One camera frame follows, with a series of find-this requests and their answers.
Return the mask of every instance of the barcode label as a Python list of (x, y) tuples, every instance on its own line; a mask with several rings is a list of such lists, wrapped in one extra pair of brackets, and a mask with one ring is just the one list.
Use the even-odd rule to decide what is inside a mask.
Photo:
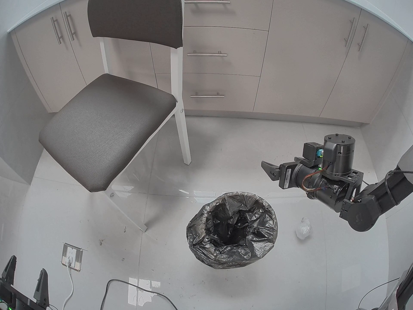
[(284, 189), (288, 188), (288, 184), (290, 183), (290, 176), (291, 176), (291, 169), (287, 169), (287, 172), (285, 173)]

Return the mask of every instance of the chair leg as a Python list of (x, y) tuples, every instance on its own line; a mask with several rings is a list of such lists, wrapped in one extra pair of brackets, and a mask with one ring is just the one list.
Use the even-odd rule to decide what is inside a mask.
[(142, 230), (142, 232), (145, 232), (147, 227), (146, 225), (143, 223), (143, 221), (141, 220), (137, 220), (137, 219), (131, 219), (126, 212), (128, 212), (128, 209), (125, 208), (124, 203), (122, 201), (122, 199), (116, 194), (116, 192), (112, 189), (112, 186), (109, 186), (105, 191), (104, 191), (105, 195), (108, 197), (108, 199), (110, 200), (110, 202), (112, 202), (115, 207), (129, 220), (133, 223), (133, 225), (135, 225), (137, 228), (139, 228), (140, 230)]
[(185, 112), (180, 106), (175, 113), (176, 126), (178, 128), (179, 142), (181, 145), (183, 162), (187, 165), (191, 163), (191, 152), (189, 151), (188, 132), (186, 129)]

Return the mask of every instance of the black plastic bag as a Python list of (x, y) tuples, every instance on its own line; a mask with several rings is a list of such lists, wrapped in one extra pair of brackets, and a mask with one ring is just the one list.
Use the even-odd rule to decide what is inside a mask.
[(264, 257), (277, 239), (278, 223), (266, 200), (233, 192), (205, 204), (189, 222), (189, 248), (214, 269), (244, 267)]

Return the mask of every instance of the white chair frame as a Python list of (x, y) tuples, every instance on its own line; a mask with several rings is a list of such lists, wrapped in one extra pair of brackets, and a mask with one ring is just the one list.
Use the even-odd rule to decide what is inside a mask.
[[(182, 3), (182, 20), (184, 15), (184, 3), (185, 0), (181, 0)], [(105, 73), (109, 74), (109, 67), (108, 67), (108, 59), (106, 57), (105, 51), (105, 43), (104, 38), (100, 38), (100, 50), (102, 52), (102, 60), (103, 60), (103, 67), (105, 69)], [(156, 133), (163, 127), (163, 125), (173, 116), (175, 115), (176, 126), (178, 127), (178, 136), (179, 142), (182, 150), (183, 162), (185, 164), (191, 163), (191, 153), (189, 150), (189, 141), (188, 141), (188, 132), (186, 129), (186, 120), (185, 120), (185, 110), (183, 107), (183, 100), (182, 100), (182, 63), (183, 63), (183, 48), (179, 47), (178, 49), (171, 48), (171, 89), (172, 95), (176, 99), (176, 107), (175, 109), (169, 114), (169, 116), (162, 122), (160, 127), (152, 133), (152, 135), (148, 138), (148, 140), (144, 143), (144, 145), (140, 148), (140, 150), (136, 153), (136, 155), (132, 158), (132, 160), (128, 163), (128, 165), (137, 157), (137, 155), (141, 152), (141, 150), (148, 144), (148, 142), (155, 136)], [(109, 200), (115, 207), (126, 216), (126, 218), (132, 222), (135, 226), (141, 229), (143, 232), (146, 231), (147, 227), (143, 223), (143, 221), (138, 219), (130, 218), (126, 213), (128, 212), (127, 207), (124, 204), (124, 200), (122, 200), (116, 192), (112, 189), (112, 185), (116, 178), (111, 182), (109, 187), (104, 191), (104, 193), (108, 196)]]

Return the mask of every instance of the cabinet handle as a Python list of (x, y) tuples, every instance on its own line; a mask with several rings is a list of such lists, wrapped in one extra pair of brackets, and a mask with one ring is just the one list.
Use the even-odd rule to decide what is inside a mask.
[(194, 96), (190, 96), (191, 98), (224, 98), (225, 96), (220, 95), (219, 93), (216, 94), (216, 96), (200, 96), (198, 95), (198, 92), (195, 93)]
[(194, 50), (193, 53), (188, 53), (187, 56), (228, 56), (228, 54), (222, 53), (220, 50), (218, 51), (218, 54), (216, 53), (197, 53), (196, 50)]
[(54, 34), (56, 35), (56, 38), (57, 38), (57, 42), (59, 43), (59, 44), (61, 44), (62, 43), (62, 38), (63, 38), (63, 35), (59, 35), (59, 32), (57, 31), (57, 26), (56, 26), (56, 23), (57, 23), (57, 19), (54, 19), (53, 17), (52, 18), (50, 18), (50, 20), (52, 21), (52, 24), (53, 24), (53, 29), (54, 29)]
[(363, 49), (364, 41), (365, 41), (365, 38), (367, 36), (368, 27), (369, 27), (368, 24), (367, 24), (367, 26), (363, 25), (363, 28), (365, 28), (364, 36), (363, 36), (363, 39), (361, 40), (361, 43), (357, 43), (359, 45), (359, 52), (361, 52), (361, 50)]
[(70, 26), (70, 22), (69, 22), (69, 17), (72, 17), (72, 15), (68, 14), (65, 12), (65, 19), (66, 19), (66, 24), (69, 30), (69, 34), (70, 34), (70, 39), (72, 39), (72, 41), (75, 41), (75, 31), (72, 31), (72, 27)]
[(229, 0), (189, 0), (189, 1), (185, 1), (185, 3), (224, 3), (224, 4), (230, 4), (231, 2)]
[(351, 34), (353, 33), (354, 25), (356, 24), (356, 18), (354, 17), (353, 20), (350, 19), (351, 22), (351, 28), (350, 28), (350, 33), (348, 34), (348, 38), (344, 38), (346, 41), (346, 47), (348, 46), (348, 43), (350, 42)]

